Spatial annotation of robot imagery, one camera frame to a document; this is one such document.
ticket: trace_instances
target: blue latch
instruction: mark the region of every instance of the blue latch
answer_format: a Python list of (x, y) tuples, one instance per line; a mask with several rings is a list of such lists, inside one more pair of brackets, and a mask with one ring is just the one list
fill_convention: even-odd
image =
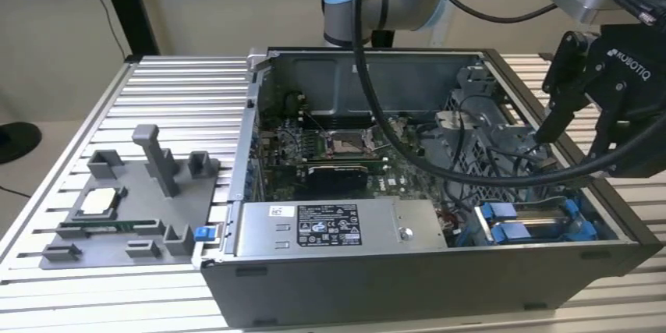
[(195, 230), (195, 241), (212, 242), (215, 241), (216, 234), (217, 228), (215, 226), (200, 226)]
[(490, 229), (496, 243), (524, 242), (531, 239), (530, 232), (520, 222), (503, 222)]
[(511, 203), (486, 203), (480, 208), (486, 220), (496, 219), (515, 220), (518, 217), (516, 208)]
[(571, 232), (564, 234), (564, 238), (568, 241), (585, 242), (594, 241), (597, 239), (597, 229), (594, 225), (587, 220), (581, 220), (571, 225)]

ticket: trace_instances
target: aluminum extrusion table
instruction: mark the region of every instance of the aluminum extrusion table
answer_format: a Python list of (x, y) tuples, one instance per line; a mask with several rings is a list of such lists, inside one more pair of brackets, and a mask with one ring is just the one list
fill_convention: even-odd
[[(539, 88), (548, 62), (536, 55), (503, 57), (544, 104), (547, 96)], [(176, 158), (207, 150), (220, 159), (209, 222), (224, 220), (245, 73), (240, 57), (148, 57), (123, 66), (0, 242), (0, 329), (68, 333), (228, 329), (203, 277), (189, 264), (43, 271), (39, 253), (87, 181), (85, 161), (92, 152), (115, 148), (125, 160), (140, 158), (131, 140), (139, 123), (160, 126), (160, 143)], [(568, 127), (583, 151), (593, 141), (597, 117), (595, 109), (585, 109)], [(666, 242), (666, 172), (651, 179), (614, 179), (611, 183)], [(295, 331), (663, 332), (666, 250), (626, 277), (595, 281), (556, 311)]]

